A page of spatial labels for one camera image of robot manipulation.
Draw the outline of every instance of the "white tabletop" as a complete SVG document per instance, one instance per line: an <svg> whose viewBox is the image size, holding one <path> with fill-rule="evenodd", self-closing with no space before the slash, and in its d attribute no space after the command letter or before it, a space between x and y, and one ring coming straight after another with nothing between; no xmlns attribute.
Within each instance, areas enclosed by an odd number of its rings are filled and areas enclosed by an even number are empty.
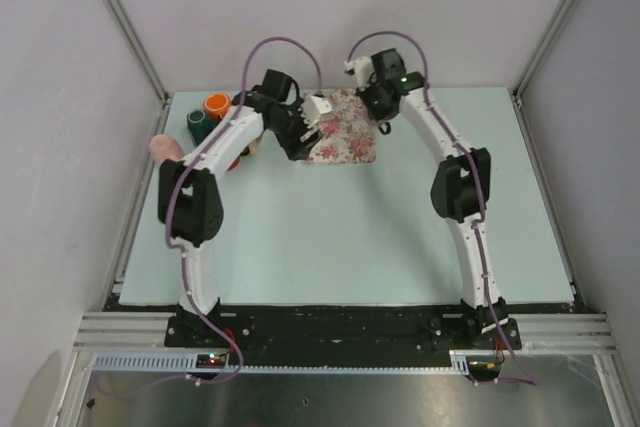
<svg viewBox="0 0 640 427"><path fill-rule="evenodd" d="M567 276L529 156L503 88L435 89L455 127L491 153L487 238L496 280L510 303L569 302ZM174 96L165 132L193 148L186 115L208 92ZM437 164L413 127L392 122L366 165L287 160L271 133L256 157L225 175L225 220L213 239L226 304L458 303L460 268L449 229L431 206ZM174 304L178 254L158 221L151 179L120 302Z"/></svg>

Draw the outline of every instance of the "pink flower pattern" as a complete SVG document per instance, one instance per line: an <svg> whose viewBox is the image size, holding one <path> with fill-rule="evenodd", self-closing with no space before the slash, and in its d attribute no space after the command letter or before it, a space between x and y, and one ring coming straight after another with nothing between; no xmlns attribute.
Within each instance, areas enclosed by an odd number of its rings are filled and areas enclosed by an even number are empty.
<svg viewBox="0 0 640 427"><path fill-rule="evenodd" d="M330 117L320 121L324 138L318 142L307 164L357 164L376 160L376 123L369 119L353 89L325 90L333 105Z"/></svg>

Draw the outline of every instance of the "orange cup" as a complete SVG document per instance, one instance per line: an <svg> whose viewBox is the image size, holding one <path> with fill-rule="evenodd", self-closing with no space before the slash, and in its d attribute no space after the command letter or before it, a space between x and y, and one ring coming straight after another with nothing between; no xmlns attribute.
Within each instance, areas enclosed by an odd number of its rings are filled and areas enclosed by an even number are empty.
<svg viewBox="0 0 640 427"><path fill-rule="evenodd" d="M204 111L216 122L220 122L231 107L231 98L227 94L216 93L204 101Z"/></svg>

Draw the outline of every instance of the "white wall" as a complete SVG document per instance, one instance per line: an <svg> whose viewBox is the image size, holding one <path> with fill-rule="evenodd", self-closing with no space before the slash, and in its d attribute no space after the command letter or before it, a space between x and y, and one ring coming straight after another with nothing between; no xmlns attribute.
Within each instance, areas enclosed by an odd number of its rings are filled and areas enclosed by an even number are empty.
<svg viewBox="0 0 640 427"><path fill-rule="evenodd" d="M437 86L513 86L559 0L122 0L169 90L238 88L242 64L264 37L287 35L318 57L327 87L362 35L396 29L414 35ZM398 40L370 42L375 52ZM407 60L416 59L409 48ZM273 66L312 86L313 68L293 47L271 46L252 68ZM417 67L412 61L410 66Z"/></svg>
<svg viewBox="0 0 640 427"><path fill-rule="evenodd" d="M524 97L579 286L640 395L640 1L582 0Z"/></svg>
<svg viewBox="0 0 640 427"><path fill-rule="evenodd" d="M0 425L31 427L104 287L159 106L101 0L0 0L0 52Z"/></svg>

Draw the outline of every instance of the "pink object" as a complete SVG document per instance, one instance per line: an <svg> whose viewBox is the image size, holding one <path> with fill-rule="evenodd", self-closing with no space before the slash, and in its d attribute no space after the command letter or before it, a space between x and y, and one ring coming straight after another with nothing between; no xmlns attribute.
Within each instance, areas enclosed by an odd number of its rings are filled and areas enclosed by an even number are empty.
<svg viewBox="0 0 640 427"><path fill-rule="evenodd" d="M376 160L376 123L369 119L355 90L325 90L333 105L331 116L320 121L324 138L306 160L307 164L362 164Z"/></svg>
<svg viewBox="0 0 640 427"><path fill-rule="evenodd" d="M154 136L149 142L149 152L157 165L162 164L167 159L178 161L184 157L180 144L167 134Z"/></svg>

